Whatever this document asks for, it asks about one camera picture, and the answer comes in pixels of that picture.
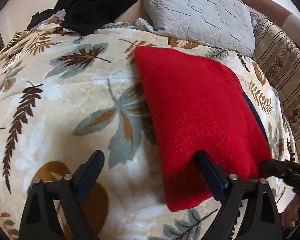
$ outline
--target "blanket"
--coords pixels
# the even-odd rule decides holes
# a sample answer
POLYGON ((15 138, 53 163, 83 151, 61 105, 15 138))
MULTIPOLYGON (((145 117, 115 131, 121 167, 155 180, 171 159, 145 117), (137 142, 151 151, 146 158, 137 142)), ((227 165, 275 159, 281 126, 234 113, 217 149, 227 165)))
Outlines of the blanket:
MULTIPOLYGON (((73 173, 95 149, 105 153, 106 163, 81 207, 100 239, 197 240, 212 223, 220 208, 213 198, 179 212, 165 204, 152 120, 133 57, 138 46, 174 48, 229 67, 260 116, 272 157, 290 159, 294 140, 278 94, 251 58, 126 23, 86 37, 56 23, 40 25, 17 32, 0 52, 0 224, 11 239, 18 238, 33 179, 55 181, 73 173)), ((278 201, 286 186, 268 181, 278 201)))

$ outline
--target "orange leaf print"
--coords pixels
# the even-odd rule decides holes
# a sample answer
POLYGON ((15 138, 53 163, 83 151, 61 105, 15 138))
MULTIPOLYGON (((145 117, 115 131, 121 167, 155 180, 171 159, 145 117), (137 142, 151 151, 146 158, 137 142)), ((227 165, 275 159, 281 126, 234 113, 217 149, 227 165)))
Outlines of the orange leaf print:
POLYGON ((44 182, 57 181, 59 178, 56 177, 56 175, 63 177, 68 173, 70 173, 70 170, 63 162, 51 161, 41 166, 34 175, 32 181, 36 178, 42 179, 44 182))
POLYGON ((80 207, 95 233, 100 233, 109 208, 109 198, 105 189, 96 182, 89 197, 80 204, 80 207))
POLYGON ((254 72, 256 73, 258 80, 260 81, 261 85, 263 86, 267 82, 266 75, 262 72, 262 70, 259 68, 257 63, 255 63, 253 61, 252 65, 254 67, 254 72))
POLYGON ((128 43, 131 44, 125 50, 125 53, 129 52, 129 54, 127 55, 127 59, 129 59, 129 58, 131 58, 133 56, 133 52, 134 52, 134 50, 135 50, 136 47, 139 47, 139 46, 154 47, 155 46, 154 44, 150 44, 147 41, 134 41, 134 42, 131 42, 131 41, 127 41, 125 39, 119 39, 119 41, 126 41, 126 42, 128 42, 128 43))
POLYGON ((5 90, 9 90, 11 87, 12 87, 12 80, 11 79, 6 80, 6 82, 4 83, 5 90))
POLYGON ((138 108, 132 108, 132 109, 127 108, 127 111, 129 112, 145 112, 148 110, 149 110, 148 106, 140 106, 138 108))
POLYGON ((168 38, 168 44, 172 47, 179 47, 179 48, 183 48, 183 49, 193 49, 199 46, 198 43, 196 42, 192 42, 192 41, 184 41, 184 40, 179 40, 176 38, 168 38))
POLYGON ((91 127, 93 125, 100 124, 105 120, 108 120, 114 114, 114 112, 115 112, 115 108, 108 110, 107 112, 102 114, 100 117, 98 117, 93 123, 89 124, 87 127, 91 127))
POLYGON ((4 224, 6 226, 13 226, 15 223, 12 220, 7 219, 7 220, 5 220, 4 224))
POLYGON ((121 116, 123 119, 124 137, 127 140, 130 140, 131 147, 132 147, 133 146, 133 128, 132 128, 131 122, 130 122, 129 118, 123 112, 121 112, 121 116))
POLYGON ((8 230, 8 233, 11 235, 11 236, 18 236, 19 235, 19 231, 17 229, 9 229, 8 230))
POLYGON ((10 217, 10 214, 7 213, 7 212, 4 212, 4 213, 1 213, 0 217, 2 217, 2 218, 8 218, 8 217, 10 217))

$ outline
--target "black cloth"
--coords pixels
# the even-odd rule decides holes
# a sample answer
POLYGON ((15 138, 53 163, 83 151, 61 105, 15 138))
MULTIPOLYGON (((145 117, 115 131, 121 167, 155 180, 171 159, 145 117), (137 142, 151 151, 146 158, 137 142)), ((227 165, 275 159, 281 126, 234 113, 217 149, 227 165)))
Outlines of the black cloth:
POLYGON ((113 23, 137 0, 58 0, 54 9, 48 9, 32 16, 28 29, 48 19, 57 11, 66 9, 64 21, 66 29, 86 36, 104 24, 113 23))

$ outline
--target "quilted pillow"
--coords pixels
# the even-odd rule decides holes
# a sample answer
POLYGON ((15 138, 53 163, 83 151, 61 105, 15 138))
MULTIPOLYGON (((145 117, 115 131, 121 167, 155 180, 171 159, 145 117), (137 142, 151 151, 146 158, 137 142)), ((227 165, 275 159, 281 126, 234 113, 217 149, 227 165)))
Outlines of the quilted pillow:
POLYGON ((247 57, 253 54, 250 12, 239 0, 145 0, 145 9, 153 33, 234 50, 247 57))
POLYGON ((175 49, 139 46, 134 54, 171 211, 211 197, 192 162, 198 150, 206 150, 228 173, 258 177, 258 163, 271 153, 260 118, 231 69, 175 49))

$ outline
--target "brown fern leaf print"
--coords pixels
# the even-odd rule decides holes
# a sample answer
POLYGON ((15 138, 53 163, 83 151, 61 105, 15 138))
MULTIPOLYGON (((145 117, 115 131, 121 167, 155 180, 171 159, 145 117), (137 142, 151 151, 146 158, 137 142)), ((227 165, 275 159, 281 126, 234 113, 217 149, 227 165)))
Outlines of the brown fern leaf print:
POLYGON ((9 44, 4 48, 2 52, 6 52, 8 49, 16 45, 21 39, 23 39, 26 36, 26 31, 16 32, 12 38, 12 40, 9 42, 9 44))
POLYGON ((119 41, 126 41, 126 42, 130 43, 130 46, 127 47, 127 49, 125 51, 125 53, 129 53, 127 55, 127 59, 129 59, 133 56, 133 52, 134 52, 136 47, 139 47, 139 46, 154 47, 155 46, 153 44, 148 43, 147 41, 134 41, 134 42, 131 42, 131 41, 127 41, 125 39, 119 39, 119 41))
POLYGON ((108 43, 83 44, 75 48, 72 52, 54 58, 50 61, 51 66, 55 66, 45 78, 62 74, 60 78, 67 79, 78 75, 92 66, 95 60, 101 59, 107 63, 111 61, 99 57, 108 48, 108 43))
POLYGON ((266 114, 272 113, 272 106, 271 106, 271 98, 266 98, 266 96, 261 92, 260 89, 254 84, 252 81, 249 84, 249 90, 251 92, 251 95, 253 99, 257 102, 258 106, 261 107, 261 109, 266 114))
POLYGON ((11 215, 7 212, 0 214, 3 222, 4 228, 7 230, 8 234, 11 236, 12 240, 18 240, 19 230, 16 229, 15 222, 11 219, 11 215))
POLYGON ((250 70, 247 68, 247 64, 244 62, 243 58, 242 58, 242 54, 240 54, 239 52, 237 52, 237 56, 241 61, 242 66, 245 68, 246 71, 250 72, 250 70))
POLYGON ((101 60, 104 60, 108 63, 111 63, 109 60, 106 60, 101 57, 97 57, 105 48, 98 47, 90 49, 89 51, 86 51, 85 48, 79 49, 79 53, 69 54, 66 56, 62 56, 58 58, 58 61, 64 61, 66 62, 66 66, 73 65, 74 69, 79 69, 82 67, 82 69, 85 69, 93 59, 98 58, 101 60))
POLYGON ((27 87, 23 90, 23 96, 21 97, 21 101, 19 102, 19 106, 13 116, 13 121, 11 124, 11 128, 9 130, 9 136, 7 138, 6 151, 4 153, 4 157, 2 160, 3 163, 3 174, 7 188, 11 193, 11 187, 9 182, 10 175, 10 159, 12 157, 12 152, 15 149, 16 142, 18 142, 18 134, 22 134, 22 123, 28 123, 27 115, 33 116, 33 112, 31 107, 35 107, 35 99, 40 99, 39 95, 42 90, 39 88, 43 84, 40 85, 32 85, 32 87, 27 87))
POLYGON ((44 49, 49 49, 51 45, 60 44, 61 42, 52 42, 50 40, 51 38, 49 37, 49 35, 51 34, 52 33, 50 32, 38 34, 38 36, 31 41, 30 45, 26 48, 25 52, 29 53, 30 55, 33 54, 33 56, 35 56, 37 52, 44 52, 44 49))
POLYGON ((179 40, 176 38, 168 38, 168 44, 172 47, 179 47, 179 48, 183 48, 183 49, 193 49, 199 46, 198 43, 193 42, 193 41, 184 41, 184 40, 179 40))

